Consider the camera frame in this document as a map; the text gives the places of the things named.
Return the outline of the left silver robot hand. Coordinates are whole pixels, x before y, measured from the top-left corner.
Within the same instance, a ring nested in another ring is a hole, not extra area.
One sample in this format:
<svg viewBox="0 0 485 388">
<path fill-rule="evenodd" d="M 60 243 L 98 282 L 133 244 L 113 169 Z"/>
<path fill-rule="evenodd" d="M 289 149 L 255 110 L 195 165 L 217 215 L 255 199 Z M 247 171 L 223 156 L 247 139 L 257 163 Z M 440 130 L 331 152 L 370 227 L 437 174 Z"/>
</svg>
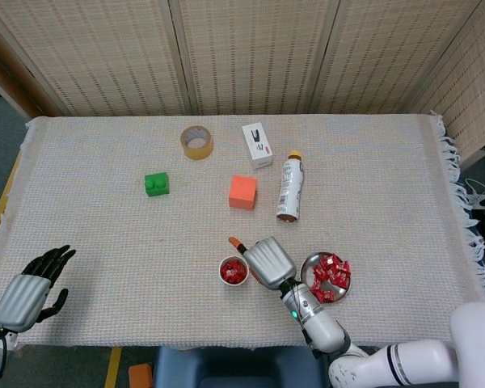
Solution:
<svg viewBox="0 0 485 388">
<path fill-rule="evenodd" d="M 13 278 L 0 300 L 0 329 L 22 333 L 58 314 L 69 290 L 63 288 L 50 307 L 44 304 L 76 250 L 68 245 L 53 248 L 33 259 Z"/>
</svg>

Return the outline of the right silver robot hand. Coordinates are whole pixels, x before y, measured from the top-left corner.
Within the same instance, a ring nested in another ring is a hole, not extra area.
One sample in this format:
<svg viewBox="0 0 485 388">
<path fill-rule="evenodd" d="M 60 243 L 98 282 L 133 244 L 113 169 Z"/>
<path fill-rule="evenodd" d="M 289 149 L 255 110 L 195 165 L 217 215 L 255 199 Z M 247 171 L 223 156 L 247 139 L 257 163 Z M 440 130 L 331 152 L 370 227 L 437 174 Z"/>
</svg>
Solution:
<svg viewBox="0 0 485 388">
<path fill-rule="evenodd" d="M 229 237 L 229 242 L 244 257 L 254 278 L 267 289 L 286 293 L 297 284 L 296 265 L 273 236 L 259 240 L 251 248 L 234 236 Z"/>
</svg>

